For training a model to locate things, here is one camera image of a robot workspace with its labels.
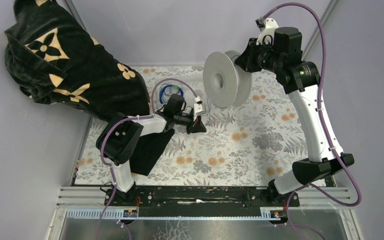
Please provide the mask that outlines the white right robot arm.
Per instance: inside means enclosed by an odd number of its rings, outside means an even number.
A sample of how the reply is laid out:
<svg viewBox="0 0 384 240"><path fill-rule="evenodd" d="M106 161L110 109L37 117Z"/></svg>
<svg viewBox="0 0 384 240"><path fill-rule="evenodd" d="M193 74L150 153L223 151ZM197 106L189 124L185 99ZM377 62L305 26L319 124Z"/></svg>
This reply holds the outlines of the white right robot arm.
<svg viewBox="0 0 384 240"><path fill-rule="evenodd" d="M308 157L292 164L292 169L269 183L267 201L281 205L287 193L314 181L332 176L354 164L351 153L343 148L333 135L329 118L320 119L325 106L318 96L320 73L311 61L302 60L302 34L295 27L264 29L256 38L250 38L244 52L234 63L247 73L270 71L282 85L299 117L307 144Z"/></svg>

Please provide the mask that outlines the black patterned plush blanket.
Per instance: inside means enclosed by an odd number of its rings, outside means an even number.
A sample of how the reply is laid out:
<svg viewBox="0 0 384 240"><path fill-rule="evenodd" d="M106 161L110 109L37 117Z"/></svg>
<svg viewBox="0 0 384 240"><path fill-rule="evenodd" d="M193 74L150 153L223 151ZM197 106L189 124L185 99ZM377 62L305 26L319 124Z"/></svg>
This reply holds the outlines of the black patterned plush blanket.
<svg viewBox="0 0 384 240"><path fill-rule="evenodd" d="M108 122L145 116L150 97L139 72L114 58L54 0L17 0L4 33L5 67L35 103L62 103Z"/></svg>

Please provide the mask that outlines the white perforated spool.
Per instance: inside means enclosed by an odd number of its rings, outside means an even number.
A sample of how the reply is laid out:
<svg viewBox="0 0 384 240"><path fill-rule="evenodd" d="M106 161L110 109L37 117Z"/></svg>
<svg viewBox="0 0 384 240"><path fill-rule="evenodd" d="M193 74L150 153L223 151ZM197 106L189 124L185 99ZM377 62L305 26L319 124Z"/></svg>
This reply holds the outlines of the white perforated spool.
<svg viewBox="0 0 384 240"><path fill-rule="evenodd" d="M239 107L251 94L252 74L235 64L239 56L236 50L216 51L205 60L202 74L204 91L218 108Z"/></svg>

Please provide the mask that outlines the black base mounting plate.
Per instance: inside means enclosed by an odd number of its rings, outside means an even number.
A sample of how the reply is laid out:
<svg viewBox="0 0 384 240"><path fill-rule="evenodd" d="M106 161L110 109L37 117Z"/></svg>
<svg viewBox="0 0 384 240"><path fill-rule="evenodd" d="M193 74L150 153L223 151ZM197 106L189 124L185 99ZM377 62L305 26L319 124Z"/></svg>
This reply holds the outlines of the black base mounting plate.
<svg viewBox="0 0 384 240"><path fill-rule="evenodd" d="M269 218L274 214L264 210L283 212L286 206L300 206L297 194L278 195L266 187L134 185L127 193L117 190L114 197L114 186L100 190L105 204L133 207L139 217L151 218Z"/></svg>

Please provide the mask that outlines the aluminium frame rails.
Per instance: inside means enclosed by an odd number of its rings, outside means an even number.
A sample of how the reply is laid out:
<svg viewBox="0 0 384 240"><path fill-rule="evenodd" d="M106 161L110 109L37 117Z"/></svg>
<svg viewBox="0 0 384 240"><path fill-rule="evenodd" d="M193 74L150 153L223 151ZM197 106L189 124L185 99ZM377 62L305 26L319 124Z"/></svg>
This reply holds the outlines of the aluminium frame rails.
<svg viewBox="0 0 384 240"><path fill-rule="evenodd" d="M293 210L333 210L349 240L363 238L355 212L324 195L349 200L343 187L307 188L291 198L270 201L264 187L138 186L125 200L111 197L111 187L63 186L46 238L59 240L67 218L103 220L273 221L278 224Z"/></svg>

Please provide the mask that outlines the black folded cloth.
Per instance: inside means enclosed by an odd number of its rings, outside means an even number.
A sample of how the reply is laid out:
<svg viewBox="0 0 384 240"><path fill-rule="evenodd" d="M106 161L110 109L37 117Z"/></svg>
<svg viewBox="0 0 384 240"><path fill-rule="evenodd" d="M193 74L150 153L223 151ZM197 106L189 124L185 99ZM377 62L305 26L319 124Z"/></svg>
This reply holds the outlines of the black folded cloth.
<svg viewBox="0 0 384 240"><path fill-rule="evenodd" d="M129 160L130 171L134 174L148 176L174 134L175 130L170 129L162 133L141 136Z"/></svg>

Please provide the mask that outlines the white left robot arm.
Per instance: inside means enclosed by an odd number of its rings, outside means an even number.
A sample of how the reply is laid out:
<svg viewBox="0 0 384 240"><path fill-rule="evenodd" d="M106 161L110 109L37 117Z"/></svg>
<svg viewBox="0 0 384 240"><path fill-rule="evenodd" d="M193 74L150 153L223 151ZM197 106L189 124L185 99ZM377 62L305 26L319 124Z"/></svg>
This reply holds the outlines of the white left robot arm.
<svg viewBox="0 0 384 240"><path fill-rule="evenodd" d="M96 141L101 162L109 167L116 199L124 206L132 204L135 192L133 173L147 176L175 134L184 127L187 134L205 133L202 114L205 106L199 96L186 112L185 99L173 94L167 104L150 115L127 116L117 113Z"/></svg>

